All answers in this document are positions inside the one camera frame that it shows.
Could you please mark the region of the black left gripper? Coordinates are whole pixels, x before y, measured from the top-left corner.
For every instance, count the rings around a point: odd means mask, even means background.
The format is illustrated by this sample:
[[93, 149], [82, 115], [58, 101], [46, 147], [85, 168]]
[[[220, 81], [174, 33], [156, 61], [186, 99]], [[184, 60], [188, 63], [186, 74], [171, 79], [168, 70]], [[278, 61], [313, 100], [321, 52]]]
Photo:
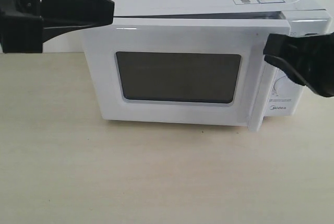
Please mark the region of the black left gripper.
[[112, 24], [114, 8], [112, 0], [1, 0], [2, 51], [41, 53], [52, 38]]

